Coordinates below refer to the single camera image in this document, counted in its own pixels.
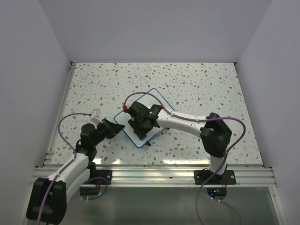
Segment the blue framed whiteboard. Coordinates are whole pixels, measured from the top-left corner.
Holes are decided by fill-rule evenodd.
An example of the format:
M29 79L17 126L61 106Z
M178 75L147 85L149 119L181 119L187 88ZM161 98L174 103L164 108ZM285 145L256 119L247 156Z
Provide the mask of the blue framed whiteboard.
M114 121L125 126L125 135L137 148L150 145L149 141L163 130L156 123L158 114L164 112L163 106L169 111L175 110L155 88L142 94L132 103L127 101L126 106L127 112L121 111L116 114Z

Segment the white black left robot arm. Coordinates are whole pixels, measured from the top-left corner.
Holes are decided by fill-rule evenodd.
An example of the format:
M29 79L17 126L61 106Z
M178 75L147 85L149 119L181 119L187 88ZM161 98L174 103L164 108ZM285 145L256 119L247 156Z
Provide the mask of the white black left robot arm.
M114 138L124 127L107 119L96 126L91 123L83 125L71 159L53 174L34 181L26 218L58 225L66 214L69 200L82 184L101 182L108 186L108 176L101 175L93 162L96 146L105 139Z

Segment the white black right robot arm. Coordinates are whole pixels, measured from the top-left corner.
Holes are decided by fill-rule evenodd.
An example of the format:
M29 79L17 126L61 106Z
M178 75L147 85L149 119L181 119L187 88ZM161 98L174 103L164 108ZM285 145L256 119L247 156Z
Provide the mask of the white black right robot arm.
M225 179L225 154L232 131L218 114L194 116L167 109L162 105L148 108L137 101L126 113L130 115L128 123L139 139L143 139L154 128L172 128L197 136L201 139L204 150L210 155L210 181L219 184Z

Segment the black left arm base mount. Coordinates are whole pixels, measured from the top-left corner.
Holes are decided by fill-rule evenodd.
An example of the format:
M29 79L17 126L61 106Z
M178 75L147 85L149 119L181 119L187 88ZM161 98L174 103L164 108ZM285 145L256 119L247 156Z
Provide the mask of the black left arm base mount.
M109 169L97 169L95 164L91 164L87 167L90 171L90 177L87 181L88 184L107 184L110 185L113 177L112 170Z

